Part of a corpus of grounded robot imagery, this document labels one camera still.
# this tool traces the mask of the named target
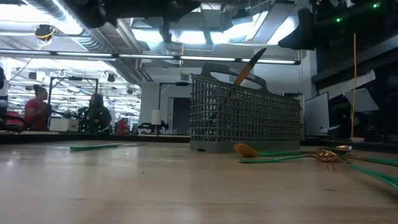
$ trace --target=utensil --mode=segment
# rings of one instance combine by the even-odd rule
[[[338,154],[344,154],[345,157],[350,158],[350,159],[357,159],[357,160],[362,160],[362,161],[368,161],[368,162],[375,162],[379,164],[385,164],[385,165],[390,165],[390,166],[396,166],[398,167],[398,161],[396,160],[391,160],[391,159],[381,159],[373,156],[354,156],[350,155],[350,152],[353,150],[351,146],[337,146],[337,147],[323,147],[326,150],[329,150],[331,152],[335,151]]]
[[[261,50],[259,50],[254,56],[253,58],[250,59],[249,63],[247,63],[244,68],[241,70],[241,72],[239,73],[238,77],[236,77],[235,81],[234,81],[234,85],[239,86],[243,80],[250,74],[250,71],[253,69],[253,67],[257,64],[258,60],[261,58],[261,56],[264,54],[264,52],[266,51],[266,48],[263,48]],[[228,98],[224,100],[224,104],[225,105],[228,101],[229,98],[231,98],[234,95],[233,91],[230,91],[228,94]],[[216,118],[216,113],[213,113],[210,115],[210,119],[215,119]]]
[[[390,186],[392,186],[395,189],[398,189],[398,178],[397,177],[393,177],[393,176],[389,176],[386,174],[382,174],[380,172],[374,171],[374,170],[370,170],[370,169],[366,169],[357,165],[352,164],[349,160],[347,160],[347,158],[345,158],[344,155],[339,155],[338,153],[334,153],[331,151],[327,151],[330,154],[334,154],[334,156],[338,157],[341,159],[341,161],[346,164],[347,166],[354,168],[358,171],[361,171],[364,174],[370,175],[371,177],[374,177],[376,179],[381,180],[382,182],[384,182],[385,184],[388,184]]]
[[[253,147],[246,144],[237,143],[234,145],[236,152],[244,157],[272,157],[272,156],[294,156],[302,155],[303,152],[300,151],[285,151],[285,152],[259,152]]]
[[[117,147],[130,147],[130,146],[140,146],[140,144],[100,144],[100,145],[87,145],[87,146],[70,146],[71,151],[87,151],[94,149],[109,149]]]
[[[243,159],[240,158],[239,161],[242,163],[252,163],[252,164],[261,164],[261,163],[273,163],[273,162],[282,162],[286,160],[292,159],[301,159],[306,157],[316,158],[314,155],[300,155],[300,156],[289,156],[289,157],[282,157],[276,159]]]

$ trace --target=ceiling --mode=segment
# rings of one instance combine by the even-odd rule
[[[0,4],[0,49],[51,50],[72,52],[115,52],[140,54],[184,54],[192,56],[251,58],[255,51],[267,47],[263,58],[298,60],[297,53],[282,49],[276,43],[297,26],[295,1],[283,4],[274,1],[203,1],[198,8],[170,25],[174,43],[165,44],[159,34],[161,18],[120,19],[118,27],[110,24],[87,32],[63,4],[46,9],[43,0],[22,0],[21,5]],[[237,10],[246,8],[252,22],[233,25],[231,18]],[[56,33],[49,42],[34,36],[39,24],[50,24]],[[209,30],[213,45],[207,45],[203,30]],[[109,107],[119,116],[137,116],[139,113],[139,86],[142,82],[179,82],[180,72],[200,73],[203,62],[179,60],[118,59],[103,61],[98,58],[68,58],[68,60],[30,58],[23,56],[0,59],[7,65],[7,77],[11,79],[11,103],[15,110],[32,98],[26,90],[33,84],[49,85],[50,77],[90,77],[99,80],[99,91]],[[243,63],[228,63],[242,68]],[[36,72],[38,78],[29,78]],[[107,81],[109,74],[115,74],[115,82]],[[92,83],[78,83],[63,80],[53,90],[52,104],[60,110],[75,110],[88,104],[94,92]],[[78,93],[68,88],[80,88]],[[127,94],[133,88],[134,94]]]

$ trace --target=pipe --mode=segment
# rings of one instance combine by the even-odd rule
[[[137,41],[137,39],[135,38],[134,34],[132,33],[131,28],[127,25],[127,19],[120,19],[118,20],[118,27],[116,28],[116,32],[118,32],[118,34],[121,36],[121,38],[123,39],[123,41],[129,46],[129,48],[133,51],[133,52],[138,52],[140,53],[140,46],[139,43]],[[153,80],[151,79],[151,77],[146,77],[143,75],[144,70],[141,69],[141,67],[139,67],[139,62],[141,60],[139,59],[132,59],[134,60],[136,66],[134,67],[134,69],[138,74],[138,77],[142,80],[141,77],[144,77],[147,82],[153,82]]]
[[[85,38],[73,39],[76,43],[90,52],[117,52],[116,49],[104,38],[104,36],[96,29],[87,29],[80,21],[76,20],[76,16],[73,15],[69,7],[63,2],[58,0],[23,0],[26,4],[35,7],[43,13],[49,14],[54,19],[60,22],[68,22],[68,18],[72,18],[82,29]],[[130,73],[135,74],[134,70],[127,65],[126,62],[118,58],[115,62],[107,62],[113,66],[119,74],[129,83],[139,83],[142,78],[136,75],[135,80]]]
[[[16,31],[16,30],[0,30],[0,35],[5,35],[5,36],[29,36],[29,35],[35,35],[34,32],[31,31]],[[54,36],[56,37],[66,37],[66,38],[90,38],[89,36],[84,36],[80,34],[58,34],[55,33]]]
[[[142,77],[144,77],[147,82],[153,82],[154,80],[150,77],[150,75],[143,69],[143,63],[142,60],[136,60],[136,68],[137,71],[141,74]]]
[[[160,110],[160,97],[162,96],[162,85],[175,85],[174,83],[159,83],[159,100],[157,102],[157,109]]]

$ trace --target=gray plastic utensil basket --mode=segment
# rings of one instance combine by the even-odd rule
[[[192,76],[190,149],[234,152],[235,143],[260,151],[300,147],[299,100]]]

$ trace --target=green handle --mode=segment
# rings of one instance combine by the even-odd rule
[[[393,160],[390,160],[390,159],[380,159],[380,158],[368,156],[368,157],[365,158],[365,160],[369,161],[369,162],[377,162],[377,163],[380,163],[380,164],[385,164],[385,165],[391,165],[391,166],[397,166],[398,167],[398,161],[393,161]]]
[[[242,163],[271,163],[271,162],[281,162],[291,159],[301,159],[304,157],[311,157],[309,155],[301,155],[301,156],[290,156],[290,157],[283,157],[283,158],[276,158],[276,159],[239,159]]]
[[[294,155],[302,155],[303,153],[300,151],[296,152],[260,152],[260,157],[272,157],[272,156],[294,156]]]
[[[389,184],[389,185],[393,186],[393,188],[395,188],[395,189],[398,189],[398,178],[397,177],[391,177],[389,175],[382,174],[382,173],[374,171],[374,170],[365,169],[365,168],[356,166],[354,164],[348,164],[348,165],[356,170],[359,170],[367,175],[370,175],[376,179],[381,180],[385,184]]]

